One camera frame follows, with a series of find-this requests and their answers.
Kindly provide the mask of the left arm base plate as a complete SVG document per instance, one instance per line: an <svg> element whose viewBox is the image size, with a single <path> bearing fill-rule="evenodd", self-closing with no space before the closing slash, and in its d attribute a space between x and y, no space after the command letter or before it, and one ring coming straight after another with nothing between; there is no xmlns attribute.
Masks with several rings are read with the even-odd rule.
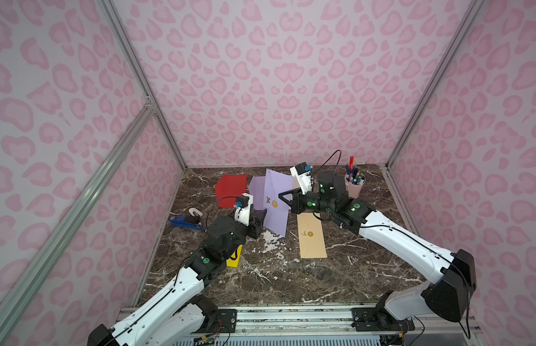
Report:
<svg viewBox="0 0 536 346"><path fill-rule="evenodd" d="M196 333L234 333L236 331L237 317L238 311L236 309L218 309L204 319L201 327L196 331Z"/></svg>

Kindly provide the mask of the lilac envelope with butterfly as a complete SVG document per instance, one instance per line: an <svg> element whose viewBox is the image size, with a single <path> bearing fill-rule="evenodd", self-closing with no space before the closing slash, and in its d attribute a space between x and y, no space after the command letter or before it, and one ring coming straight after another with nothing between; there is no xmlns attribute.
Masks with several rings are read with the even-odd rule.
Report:
<svg viewBox="0 0 536 346"><path fill-rule="evenodd" d="M266 177L252 177L249 183L249 194L253 196L253 208L255 210L264 210L266 204L265 196Z"/></svg>

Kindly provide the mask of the cream white envelope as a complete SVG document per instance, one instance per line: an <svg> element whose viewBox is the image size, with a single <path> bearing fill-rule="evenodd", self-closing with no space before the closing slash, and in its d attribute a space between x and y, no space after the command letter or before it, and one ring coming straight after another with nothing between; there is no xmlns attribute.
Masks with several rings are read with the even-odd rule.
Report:
<svg viewBox="0 0 536 346"><path fill-rule="evenodd" d="M300 187L300 183L299 183L299 181L298 181L298 178L297 178L295 175L293 175L293 176L292 176L292 189L297 189L297 188L298 188L299 190L301 190L301 187Z"/></svg>

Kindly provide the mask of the yellow envelope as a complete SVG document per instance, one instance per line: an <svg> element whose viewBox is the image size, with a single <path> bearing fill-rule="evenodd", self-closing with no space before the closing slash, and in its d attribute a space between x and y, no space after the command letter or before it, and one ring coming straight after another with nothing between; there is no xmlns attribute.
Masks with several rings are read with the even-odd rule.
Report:
<svg viewBox="0 0 536 346"><path fill-rule="evenodd" d="M239 264L239 261L240 261L240 255L241 255L241 251L242 251L242 248L243 246L240 245L236 251L230 255L230 257L226 260L226 265L229 267L229 268L237 268L238 267L238 264Z"/></svg>

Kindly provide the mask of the red envelope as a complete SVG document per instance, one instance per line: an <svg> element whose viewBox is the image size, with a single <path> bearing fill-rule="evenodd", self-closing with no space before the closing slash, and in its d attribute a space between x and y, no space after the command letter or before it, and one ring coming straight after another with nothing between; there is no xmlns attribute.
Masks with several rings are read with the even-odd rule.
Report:
<svg viewBox="0 0 536 346"><path fill-rule="evenodd" d="M246 174L224 174L215 185L215 194L219 208L232 209L236 198L246 192Z"/></svg>

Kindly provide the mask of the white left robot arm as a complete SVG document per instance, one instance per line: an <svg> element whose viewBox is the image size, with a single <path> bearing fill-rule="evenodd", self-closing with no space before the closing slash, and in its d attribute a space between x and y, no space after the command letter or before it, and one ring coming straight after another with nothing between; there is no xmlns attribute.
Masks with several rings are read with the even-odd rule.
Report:
<svg viewBox="0 0 536 346"><path fill-rule="evenodd" d="M215 324L217 306L203 291L226 268L227 260L263 229L267 210L220 216L207 229L200 248L185 259L176 276L125 319L96 327L88 345L172 345Z"/></svg>

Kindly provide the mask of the tan kraft envelope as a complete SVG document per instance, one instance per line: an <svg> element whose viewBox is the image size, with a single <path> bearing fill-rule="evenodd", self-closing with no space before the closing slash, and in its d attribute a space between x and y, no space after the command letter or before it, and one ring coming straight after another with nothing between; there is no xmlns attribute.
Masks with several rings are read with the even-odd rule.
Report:
<svg viewBox="0 0 536 346"><path fill-rule="evenodd" d="M303 259L327 258L321 220L316 214L297 215L300 257Z"/></svg>

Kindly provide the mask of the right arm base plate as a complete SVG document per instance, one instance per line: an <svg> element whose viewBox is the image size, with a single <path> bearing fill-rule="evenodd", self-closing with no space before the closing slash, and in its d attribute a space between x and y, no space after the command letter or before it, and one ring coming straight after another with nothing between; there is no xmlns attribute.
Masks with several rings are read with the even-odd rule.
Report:
<svg viewBox="0 0 536 346"><path fill-rule="evenodd" d="M401 332L406 334L416 329L412 319L397 320L384 309L375 307L353 308L352 326L357 332Z"/></svg>

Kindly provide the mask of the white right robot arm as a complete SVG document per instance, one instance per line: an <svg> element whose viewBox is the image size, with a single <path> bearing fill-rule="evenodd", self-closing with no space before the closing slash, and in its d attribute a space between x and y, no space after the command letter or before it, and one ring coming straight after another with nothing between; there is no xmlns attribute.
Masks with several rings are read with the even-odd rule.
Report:
<svg viewBox="0 0 536 346"><path fill-rule="evenodd" d="M475 260L469 252L434 245L360 198L349 197L333 172L323 172L317 191L313 189L311 166L298 164L290 172L299 186L278 197L292 213L325 213L335 225L379 244L425 278L416 287L384 294L373 313L376 319L402 321L431 313L450 322L468 319L477 288Z"/></svg>

